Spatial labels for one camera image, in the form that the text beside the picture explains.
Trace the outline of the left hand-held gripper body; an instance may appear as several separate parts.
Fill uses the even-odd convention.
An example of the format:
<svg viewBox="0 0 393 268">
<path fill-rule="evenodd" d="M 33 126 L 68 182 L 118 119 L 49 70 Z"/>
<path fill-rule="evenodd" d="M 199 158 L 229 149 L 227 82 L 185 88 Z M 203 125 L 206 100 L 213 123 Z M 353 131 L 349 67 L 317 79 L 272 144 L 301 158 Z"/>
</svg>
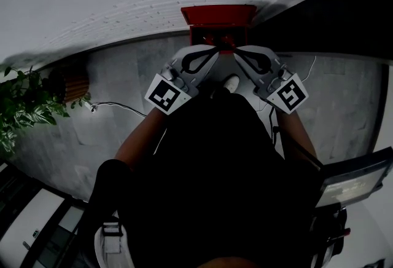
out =
<svg viewBox="0 0 393 268">
<path fill-rule="evenodd" d="M 188 53 L 207 50 L 213 47 L 215 46 L 191 45 L 178 50 L 174 56 L 164 64 L 161 71 L 155 75 L 147 90 L 145 100 L 166 115 L 169 115 L 183 104 L 196 97 L 199 94 L 200 84 L 205 80 L 209 71 L 216 63 L 220 50 L 197 74 L 181 73 L 182 59 Z"/>
</svg>

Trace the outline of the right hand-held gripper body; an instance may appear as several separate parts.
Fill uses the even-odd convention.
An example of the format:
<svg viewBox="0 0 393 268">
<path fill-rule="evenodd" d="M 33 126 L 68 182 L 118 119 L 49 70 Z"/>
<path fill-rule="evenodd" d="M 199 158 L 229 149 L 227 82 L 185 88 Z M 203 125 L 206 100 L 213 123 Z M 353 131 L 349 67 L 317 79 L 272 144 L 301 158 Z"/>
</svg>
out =
<svg viewBox="0 0 393 268">
<path fill-rule="evenodd" d="M 247 74 L 240 68 L 254 84 L 254 95 L 281 112 L 292 114 L 309 95 L 298 74 L 290 71 L 275 53 L 273 66 L 273 74 Z"/>
</svg>

